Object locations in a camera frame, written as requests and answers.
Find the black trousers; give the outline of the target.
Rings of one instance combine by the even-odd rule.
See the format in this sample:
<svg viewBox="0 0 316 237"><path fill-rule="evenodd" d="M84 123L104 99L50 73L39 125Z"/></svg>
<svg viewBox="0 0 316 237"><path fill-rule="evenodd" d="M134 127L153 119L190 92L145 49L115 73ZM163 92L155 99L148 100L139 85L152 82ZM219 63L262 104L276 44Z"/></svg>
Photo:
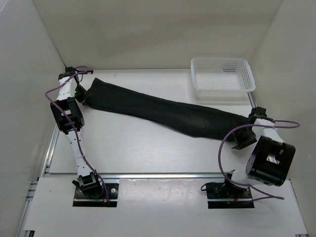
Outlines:
<svg viewBox="0 0 316 237"><path fill-rule="evenodd" d="M83 104L93 109L149 120L195 138L222 140L248 118L219 109L166 100L95 78Z"/></svg>

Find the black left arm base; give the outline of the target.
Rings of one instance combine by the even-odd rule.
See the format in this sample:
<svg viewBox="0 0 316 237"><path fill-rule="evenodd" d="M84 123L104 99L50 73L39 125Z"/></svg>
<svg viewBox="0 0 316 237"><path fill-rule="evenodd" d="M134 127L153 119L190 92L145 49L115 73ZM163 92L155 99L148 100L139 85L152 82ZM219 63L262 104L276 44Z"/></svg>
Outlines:
<svg viewBox="0 0 316 237"><path fill-rule="evenodd" d="M93 194L84 194L76 187L73 198L73 207L117 207L119 196L119 182L110 181L106 183L109 194L107 202L106 192L101 187L100 191Z"/></svg>

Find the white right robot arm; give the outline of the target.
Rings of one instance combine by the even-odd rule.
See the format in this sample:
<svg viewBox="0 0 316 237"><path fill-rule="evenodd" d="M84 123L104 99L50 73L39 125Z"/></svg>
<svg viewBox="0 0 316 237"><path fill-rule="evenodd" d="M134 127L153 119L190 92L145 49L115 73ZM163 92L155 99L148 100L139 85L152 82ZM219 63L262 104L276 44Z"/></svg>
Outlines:
<svg viewBox="0 0 316 237"><path fill-rule="evenodd" d="M285 143L277 133L275 120L269 118L266 109L251 110L248 122L252 127L240 128L232 133L234 149L241 150L255 144L246 167L228 174L229 181L222 184L222 193L234 197L241 188L265 184L281 186L288 175L296 149Z"/></svg>

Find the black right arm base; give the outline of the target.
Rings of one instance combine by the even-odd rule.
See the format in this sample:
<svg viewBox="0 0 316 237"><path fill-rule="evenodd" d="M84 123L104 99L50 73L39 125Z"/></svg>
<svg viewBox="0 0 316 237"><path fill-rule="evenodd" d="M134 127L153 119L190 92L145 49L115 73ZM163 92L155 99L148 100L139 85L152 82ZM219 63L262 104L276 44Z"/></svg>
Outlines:
<svg viewBox="0 0 316 237"><path fill-rule="evenodd" d="M238 187L228 181L208 182L200 190L206 192L208 209L254 208L249 188Z"/></svg>

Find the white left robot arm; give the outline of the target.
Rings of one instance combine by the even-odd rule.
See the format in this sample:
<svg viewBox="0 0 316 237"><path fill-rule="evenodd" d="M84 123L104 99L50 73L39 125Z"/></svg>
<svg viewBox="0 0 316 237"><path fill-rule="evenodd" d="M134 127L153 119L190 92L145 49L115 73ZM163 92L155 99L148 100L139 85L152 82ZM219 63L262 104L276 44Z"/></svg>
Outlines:
<svg viewBox="0 0 316 237"><path fill-rule="evenodd" d="M65 72L58 76L58 97L50 101L50 108L57 127L65 134L75 157L78 177L73 184L84 195L98 198L104 193L104 186L95 168L86 161L82 145L84 118L78 102L84 103L90 93L80 85L78 75L85 73L78 68L66 67Z"/></svg>

